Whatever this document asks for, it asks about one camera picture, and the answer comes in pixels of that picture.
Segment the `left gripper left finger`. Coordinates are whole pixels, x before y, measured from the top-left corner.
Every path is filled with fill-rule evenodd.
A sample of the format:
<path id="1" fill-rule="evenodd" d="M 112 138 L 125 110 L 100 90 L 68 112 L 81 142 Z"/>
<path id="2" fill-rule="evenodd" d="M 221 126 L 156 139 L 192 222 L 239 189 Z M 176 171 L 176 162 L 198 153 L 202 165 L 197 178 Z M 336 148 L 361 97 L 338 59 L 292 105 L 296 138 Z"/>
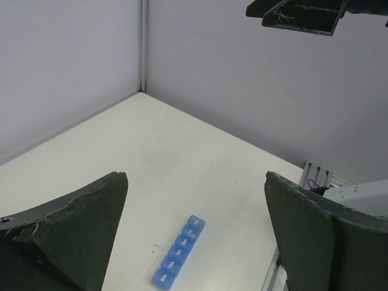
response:
<path id="1" fill-rule="evenodd" d="M 1 290 L 101 290 L 128 191 L 124 172 L 1 218 Z"/>

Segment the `blue weekly pill organizer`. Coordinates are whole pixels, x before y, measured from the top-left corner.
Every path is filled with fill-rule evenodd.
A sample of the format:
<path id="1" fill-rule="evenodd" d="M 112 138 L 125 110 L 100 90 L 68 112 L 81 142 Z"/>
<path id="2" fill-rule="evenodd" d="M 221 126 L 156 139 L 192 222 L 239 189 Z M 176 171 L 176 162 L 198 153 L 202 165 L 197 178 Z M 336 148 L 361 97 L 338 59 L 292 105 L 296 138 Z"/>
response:
<path id="1" fill-rule="evenodd" d="M 206 222 L 195 215 L 188 218 L 153 274 L 152 284 L 154 286 L 161 290 L 170 290 L 205 225 Z"/>

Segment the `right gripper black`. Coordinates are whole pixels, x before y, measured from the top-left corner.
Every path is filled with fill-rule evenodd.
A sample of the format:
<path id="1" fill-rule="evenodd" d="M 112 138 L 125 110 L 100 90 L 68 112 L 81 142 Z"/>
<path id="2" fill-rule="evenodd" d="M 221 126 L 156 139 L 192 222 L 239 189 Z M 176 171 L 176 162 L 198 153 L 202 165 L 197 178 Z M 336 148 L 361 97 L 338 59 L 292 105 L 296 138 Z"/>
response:
<path id="1" fill-rule="evenodd" d="M 388 16 L 387 7 L 387 0 L 257 0 L 247 6 L 246 16 L 261 18 L 264 27 L 332 36 L 345 11 Z"/>

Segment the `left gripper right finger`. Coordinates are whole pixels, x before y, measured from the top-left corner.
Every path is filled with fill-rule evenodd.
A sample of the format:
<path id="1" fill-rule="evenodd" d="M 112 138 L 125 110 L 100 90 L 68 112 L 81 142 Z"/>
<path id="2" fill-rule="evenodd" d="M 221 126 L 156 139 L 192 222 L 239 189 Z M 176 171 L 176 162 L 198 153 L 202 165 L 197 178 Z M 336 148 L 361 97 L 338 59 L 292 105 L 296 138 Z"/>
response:
<path id="1" fill-rule="evenodd" d="M 387 219 L 275 172 L 264 191 L 289 290 L 387 290 Z"/>

